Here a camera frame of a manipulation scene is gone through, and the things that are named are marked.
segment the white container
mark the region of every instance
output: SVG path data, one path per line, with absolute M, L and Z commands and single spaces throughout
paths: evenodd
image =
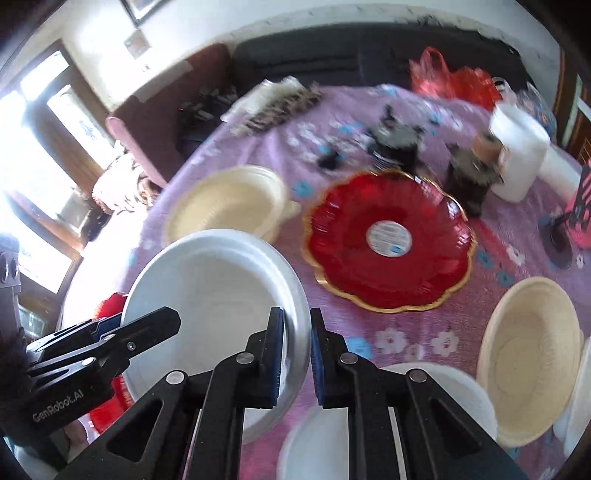
M 168 216 L 164 243 L 191 233 L 230 228 L 272 243 L 281 224 L 300 213 L 290 191 L 274 171 L 246 165 L 214 173 L 187 192 Z
M 287 260 L 247 233 L 207 230 L 160 252 L 139 275 L 122 325 L 160 307 L 178 311 L 178 334 L 131 359 L 124 378 L 134 400 L 168 372 L 195 375 L 242 352 L 267 327 L 271 307 L 285 312 L 280 393 L 272 410 L 244 415 L 243 442 L 273 427 L 295 400 L 310 362 L 311 321 L 306 294 Z
M 422 368 L 493 439 L 496 438 L 495 409 L 483 388 L 470 375 L 445 365 L 416 362 L 384 367 L 405 374 Z M 391 421 L 393 409 L 390 409 Z M 400 434 L 392 421 L 401 480 L 407 478 L 402 459 Z M 346 408 L 323 410 L 312 407 L 302 423 L 287 436 L 277 463 L 277 480 L 344 480 L 349 478 L 349 430 Z
M 503 183 L 492 191 L 503 200 L 518 203 L 525 198 L 550 146 L 550 137 L 532 116 L 516 106 L 497 103 L 489 127 L 505 146 Z

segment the bowl rim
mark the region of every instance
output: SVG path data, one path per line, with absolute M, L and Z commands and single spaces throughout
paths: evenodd
M 259 165 L 238 165 L 236 167 L 230 167 L 230 168 L 225 168 L 224 170 L 215 171 L 215 172 L 207 175 L 205 178 L 197 181 L 197 183 L 192 185 L 185 193 L 183 193 L 181 198 L 179 198 L 179 200 L 175 203 L 175 205 L 170 209 L 170 211 L 168 213 L 168 218 L 166 219 L 166 222 L 165 222 L 164 228 L 163 228 L 164 245 L 168 246 L 168 245 L 171 245 L 171 244 L 175 243 L 176 241 L 180 240 L 180 238 L 174 239 L 172 232 L 171 232 L 172 224 L 176 221 L 179 212 L 186 207 L 188 202 L 190 202 L 191 199 L 196 194 L 198 194 L 198 192 L 200 190 L 203 190 L 204 188 L 211 185 L 212 183 L 216 183 L 220 180 L 224 181 L 224 177 L 234 176 L 236 174 L 236 172 L 240 172 L 240 171 L 244 172 L 245 175 L 250 175 L 253 173 L 259 174 L 259 175 L 263 174 L 263 175 L 267 176 L 268 178 L 273 179 L 273 181 L 276 183 L 276 185 L 281 189 L 281 193 L 282 193 L 282 196 L 284 199 L 283 204 L 280 204 L 279 202 L 272 203 L 272 209 L 271 209 L 269 215 L 267 216 L 267 218 L 265 218 L 263 223 L 261 223 L 259 226 L 257 226 L 255 231 L 251 235 L 263 237 L 266 232 L 271 231 L 274 228 L 276 228 L 277 225 L 280 223 L 281 216 L 285 210 L 285 203 L 286 203 L 286 201 L 289 200 L 287 185 L 285 184 L 285 181 L 280 177 L 280 175 L 277 172 L 275 172 L 274 170 L 272 170 L 270 168 L 261 167 Z
M 332 189 L 334 189 L 335 187 L 340 186 L 340 185 L 348 184 L 352 180 L 354 180 L 358 177 L 367 176 L 367 175 L 381 177 L 381 176 L 387 176 L 387 175 L 392 175 L 392 174 L 404 176 L 412 181 L 416 181 L 416 179 L 420 179 L 421 181 L 424 181 L 424 182 L 427 182 L 427 183 L 430 183 L 431 185 L 433 185 L 439 191 L 439 193 L 441 193 L 444 197 L 450 199 L 452 202 L 454 202 L 457 205 L 457 207 L 459 208 L 460 213 L 462 215 L 462 218 L 464 219 L 468 229 L 470 230 L 470 248 L 468 249 L 468 253 L 467 253 L 468 265 L 467 265 L 466 273 L 464 274 L 464 276 L 462 277 L 462 279 L 458 283 L 445 289 L 445 291 L 441 294 L 441 296 L 436 301 L 426 304 L 426 305 L 402 305 L 400 307 L 396 307 L 393 309 L 385 309 L 385 308 L 376 307 L 374 305 L 371 305 L 371 304 L 367 303 L 366 301 L 360 299 L 357 295 L 355 295 L 353 293 L 347 293 L 347 292 L 341 290 L 340 288 L 334 286 L 326 277 L 324 267 L 316 261 L 316 259 L 314 258 L 314 255 L 312 255 L 312 253 L 310 252 L 310 249 L 308 247 L 308 245 L 310 243 L 310 238 L 312 237 L 312 234 L 313 234 L 312 225 L 311 225 L 312 215 L 318 209 L 318 207 L 326 201 L 326 199 L 327 199 L 329 193 L 332 191 Z M 431 309 L 439 307 L 439 305 L 443 304 L 451 296 L 452 293 L 454 293 L 455 291 L 458 291 L 460 288 L 462 288 L 468 282 L 468 279 L 470 278 L 470 273 L 472 272 L 472 257 L 474 256 L 474 252 L 476 251 L 476 246 L 478 244 L 476 241 L 476 234 L 474 233 L 474 230 L 469 225 L 468 217 L 466 216 L 466 212 L 464 211 L 464 208 L 462 208 L 462 205 L 460 205 L 460 203 L 454 197 L 452 197 L 448 193 L 444 192 L 441 189 L 441 187 L 437 183 L 435 183 L 434 181 L 432 181 L 428 178 L 425 178 L 425 177 L 412 176 L 412 175 L 400 170 L 399 168 L 389 168 L 387 170 L 382 170 L 382 171 L 365 170 L 365 171 L 357 172 L 345 179 L 342 179 L 342 180 L 332 183 L 322 193 L 322 195 L 319 197 L 319 200 L 311 208 L 308 209 L 306 214 L 302 217 L 302 221 L 303 221 L 303 225 L 304 225 L 304 239 L 303 239 L 303 243 L 301 246 L 301 254 L 302 254 L 302 257 L 304 258 L 304 260 L 312 266 L 312 268 L 314 270 L 314 277 L 316 278 L 316 281 L 320 285 L 322 285 L 326 290 L 333 293 L 334 295 L 337 295 L 341 298 L 350 300 L 353 303 L 355 303 L 357 306 L 359 306 L 365 310 L 369 310 L 370 312 L 378 312 L 378 313 L 424 312 L 426 310 L 431 310 Z
M 182 237 L 159 252 L 134 281 L 134 285 L 129 291 L 129 298 L 125 302 L 122 312 L 121 325 L 134 320 L 129 318 L 129 306 L 131 305 L 129 299 L 133 298 L 136 289 L 139 289 L 142 279 L 147 275 L 147 272 L 153 265 L 165 261 L 163 258 L 166 259 L 170 252 L 177 248 L 186 247 L 187 244 L 207 242 L 211 238 L 226 240 L 233 247 L 252 248 L 260 258 L 266 257 L 274 265 L 276 270 L 274 275 L 268 273 L 269 276 L 279 276 L 283 283 L 285 294 L 291 297 L 294 304 L 293 317 L 292 315 L 285 316 L 283 342 L 286 361 L 281 366 L 281 377 L 283 378 L 285 373 L 285 381 L 282 381 L 282 389 L 277 400 L 277 405 L 270 410 L 259 410 L 264 413 L 251 425 L 245 426 L 242 433 L 242 443 L 249 443 L 271 430 L 285 416 L 299 395 L 310 363 L 311 320 L 308 299 L 295 270 L 278 250 L 250 233 L 231 229 L 209 229 Z M 126 383 L 128 382 L 130 373 L 131 370 L 128 368 L 122 374 Z M 136 393 L 135 390 L 133 388 L 128 388 L 128 390 L 133 398 Z
M 476 366 L 476 381 L 487 392 L 489 391 L 489 382 L 488 382 L 489 371 L 490 371 L 491 367 L 493 367 L 493 365 L 491 364 L 492 347 L 494 344 L 496 334 L 498 333 L 499 328 L 501 327 L 502 319 L 504 317 L 504 313 L 506 311 L 506 308 L 508 307 L 508 305 L 511 302 L 514 301 L 517 294 L 519 294 L 523 290 L 530 288 L 531 286 L 536 285 L 536 284 L 545 284 L 547 286 L 550 286 L 559 295 L 561 295 L 564 299 L 568 300 L 568 302 L 571 305 L 571 312 L 570 312 L 571 314 L 569 315 L 569 319 L 571 320 L 569 323 L 571 325 L 565 325 L 564 327 L 565 328 L 570 327 L 570 328 L 574 329 L 574 331 L 575 331 L 574 341 L 577 344 L 577 345 L 575 345 L 576 351 L 578 351 L 578 352 L 581 351 L 582 345 L 581 345 L 579 319 L 577 316 L 577 312 L 574 309 L 573 302 L 572 302 L 572 300 L 570 300 L 569 295 L 563 290 L 563 288 L 560 285 L 558 285 L 554 280 L 552 280 L 550 278 L 541 277 L 541 276 L 525 278 L 524 280 L 517 282 L 515 285 L 513 285 L 509 290 L 507 290 L 505 292 L 505 294 L 500 299 L 499 303 L 496 304 L 496 307 L 495 307 L 494 311 L 492 312 L 491 318 L 490 318 L 488 324 L 486 325 L 486 330 L 485 330 L 484 336 L 482 338 L 482 343 L 480 344 L 480 352 L 478 355 L 478 364 Z M 507 432 L 505 429 L 502 429 L 501 425 L 499 423 L 499 431 L 498 431 L 498 437 L 497 437 L 498 443 L 502 446 L 509 447 L 509 448 L 520 447 L 520 446 L 526 445 L 526 444 L 531 443 L 534 440 L 538 439 L 541 435 L 544 434 L 544 432 L 546 432 L 549 428 L 551 428 L 552 425 L 560 418 L 560 415 L 562 414 L 563 410 L 568 405 L 572 390 L 574 388 L 574 383 L 576 382 L 578 370 L 579 370 L 578 365 L 576 366 L 576 368 L 571 368 L 571 374 L 570 374 L 571 381 L 569 381 L 569 383 L 572 384 L 572 387 L 568 391 L 568 393 L 566 393 L 564 396 L 564 405 L 562 405 L 562 408 L 557 409 L 557 411 L 555 412 L 555 414 L 553 416 L 548 415 L 548 420 L 545 424 L 543 424 L 539 429 L 536 429 L 536 430 L 531 429 L 530 430 L 531 433 L 528 436 L 526 436 L 526 435 L 511 434 L 510 432 Z

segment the plastic bag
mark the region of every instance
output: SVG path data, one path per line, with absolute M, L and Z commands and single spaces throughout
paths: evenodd
M 436 48 L 425 48 L 418 62 L 410 60 L 410 76 L 415 93 L 440 98 L 456 97 L 452 76 L 443 55 Z
M 556 117 L 538 90 L 530 82 L 527 82 L 527 90 L 517 92 L 517 107 L 534 117 L 548 132 L 552 142 L 556 143 Z
M 492 79 L 503 97 L 503 103 L 515 105 L 519 110 L 534 117 L 544 127 L 552 143 L 556 143 L 556 117 L 538 90 L 527 82 L 527 90 L 515 93 L 506 80 L 495 77 Z
M 440 98 L 459 98 L 492 111 L 502 100 L 491 76 L 482 69 L 464 67 L 455 73 L 436 48 L 427 47 L 419 62 L 410 60 L 413 92 Z
M 452 74 L 456 96 L 492 112 L 495 104 L 502 100 L 491 76 L 482 69 L 463 67 Z

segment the dark sofa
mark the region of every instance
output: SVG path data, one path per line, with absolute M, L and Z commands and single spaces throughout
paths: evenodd
M 480 67 L 517 90 L 531 82 L 517 51 L 477 32 L 421 24 L 325 25 L 253 38 L 231 56 L 223 44 L 209 46 L 140 88 L 106 126 L 164 187 L 186 160 L 176 149 L 177 108 L 202 87 L 235 85 L 242 95 L 265 78 L 293 75 L 303 83 L 410 88 L 408 61 L 427 46 L 440 50 L 452 70 Z

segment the red object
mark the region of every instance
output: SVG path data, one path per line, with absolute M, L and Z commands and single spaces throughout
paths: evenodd
M 482 69 L 464 67 L 455 73 L 437 49 L 427 47 L 419 62 L 410 60 L 413 92 L 440 98 L 459 98 L 492 111 L 502 100 L 491 76 Z
M 384 313 L 440 305 L 467 282 L 476 246 L 455 200 L 402 172 L 332 187 L 306 227 L 304 256 L 319 283 Z
M 421 95 L 455 98 L 452 76 L 438 49 L 427 47 L 416 62 L 410 60 L 410 76 L 413 92 Z
M 107 300 L 102 301 L 96 308 L 93 320 L 117 315 L 123 311 L 127 296 L 121 293 L 113 293 Z M 89 416 L 92 424 L 99 433 L 103 433 L 115 420 L 133 405 L 133 400 L 122 377 L 116 377 L 111 382 L 115 395 L 99 407 L 90 411 Z
M 459 99 L 480 105 L 489 112 L 503 99 L 491 76 L 482 69 L 459 69 L 452 74 L 452 83 Z

